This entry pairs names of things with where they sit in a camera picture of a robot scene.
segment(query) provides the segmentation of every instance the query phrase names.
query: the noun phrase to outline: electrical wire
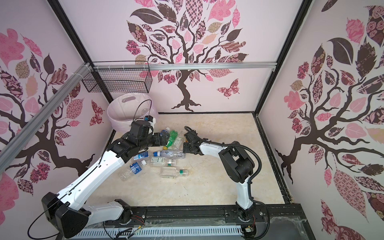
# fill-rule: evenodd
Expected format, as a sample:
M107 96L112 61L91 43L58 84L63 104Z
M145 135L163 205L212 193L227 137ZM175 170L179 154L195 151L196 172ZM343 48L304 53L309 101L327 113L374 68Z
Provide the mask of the electrical wire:
M249 199L254 202L254 203L257 203L257 204L260 204L262 206L265 207L266 209L266 215L267 215L267 218L268 218L268 221L267 221L267 226L264 230L264 232L258 236L258 237L255 237L255 238L248 238L248 237L243 237L244 239L247 239L247 240L258 240L258 239L261 239L263 238L266 233L268 232L268 229L269 229L269 226L270 226L270 216L269 216L269 211L268 211L268 207L263 203L263 202L259 202L259 201L256 201L254 199L254 197L252 196L251 194L251 183L252 183L252 180L260 173L260 171L262 170L262 161L260 159L260 157L257 155L257 153L255 151L253 151L252 149L250 149L249 147L247 146L244 146L244 145L241 145L241 144L224 144L224 143L218 143L218 142L213 142L213 141L207 141L207 140L204 140L202 138L200 138L197 133L195 133L190 127L188 126L185 126L184 127L185 130L187 130L187 132L191 133L194 137L196 137L197 139L199 139L200 141L202 142L205 142L205 143L208 143L208 144L216 144L216 145L219 145L221 147L240 147L250 153L252 153L252 155L256 158L257 160L257 170L251 175L251 177L248 179L248 197Z

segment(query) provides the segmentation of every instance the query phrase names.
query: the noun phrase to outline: wire mesh basket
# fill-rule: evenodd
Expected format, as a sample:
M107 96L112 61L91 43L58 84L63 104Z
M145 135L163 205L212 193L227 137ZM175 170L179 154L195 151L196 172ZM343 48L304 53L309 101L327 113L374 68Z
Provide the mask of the wire mesh basket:
M148 62L142 62L146 64L96 66L83 78L83 84L89 93L149 93L152 76Z

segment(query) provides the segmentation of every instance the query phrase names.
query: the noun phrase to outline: plastic bottle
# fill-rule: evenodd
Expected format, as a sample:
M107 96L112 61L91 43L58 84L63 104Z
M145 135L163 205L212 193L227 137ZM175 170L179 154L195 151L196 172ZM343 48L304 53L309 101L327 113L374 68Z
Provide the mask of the plastic bottle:
M169 149L173 149L173 150L182 150L183 149L183 143L185 142L185 136L184 134L186 134L187 131L186 130L182 130L179 135L177 136L176 140L174 141L174 143L172 144L171 147L169 147Z
M172 159L183 159L185 158L185 153L180 150L161 150L153 153L154 157L166 157Z
M147 162L145 160L140 160L130 166L123 166L120 170L119 177L121 180L126 181L130 176L138 174L146 165Z
M149 162L151 167L174 167L176 166L176 159L168 159L165 157L152 157Z
M172 146L176 138L177 138L177 132L175 130L170 131L168 143L166 146L163 147L163 149L167 150L170 146Z
M187 169L178 169L177 167L162 167L160 170L160 176L164 178L175 178L177 176L188 176Z

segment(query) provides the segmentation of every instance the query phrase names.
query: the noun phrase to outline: marble floor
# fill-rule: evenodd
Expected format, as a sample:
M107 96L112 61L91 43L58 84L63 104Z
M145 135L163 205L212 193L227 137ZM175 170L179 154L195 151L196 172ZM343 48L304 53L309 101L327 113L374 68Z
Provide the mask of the marble floor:
M262 170L251 185L252 196L266 204L284 203L251 113L161 114L155 131L166 127L181 131L184 126L196 130L201 138L225 143L238 141L253 149L262 160ZM122 134L117 132L115 139ZM157 151L161 147L151 147L149 150ZM255 162L256 170L257 161L253 155L249 155ZM188 169L187 177L161 178L159 168L147 166L122 181L119 178L121 169L118 169L93 192L87 204L103 204L114 199L122 199L131 206L235 204L235 183L228 177L219 158L187 154L185 159L177 160L177 167Z

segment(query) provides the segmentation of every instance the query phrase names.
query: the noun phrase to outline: butterfly decal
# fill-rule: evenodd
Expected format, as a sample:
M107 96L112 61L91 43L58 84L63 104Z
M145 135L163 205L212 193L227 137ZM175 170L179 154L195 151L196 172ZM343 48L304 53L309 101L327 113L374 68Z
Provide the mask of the butterfly decal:
M224 93L224 96L227 97L229 99L229 96L235 93L239 93L239 88L237 85L239 85L239 82L238 82L238 78L235 79L232 83L231 83L231 86L229 88L218 88L217 90L221 93Z
M92 108L93 108L93 111L95 112L95 115L93 115L93 117L91 118L89 125L92 126L92 125L95 125L96 123L97 124L103 123L103 118L101 117L101 115L105 110L97 106L97 104L93 100L92 100Z

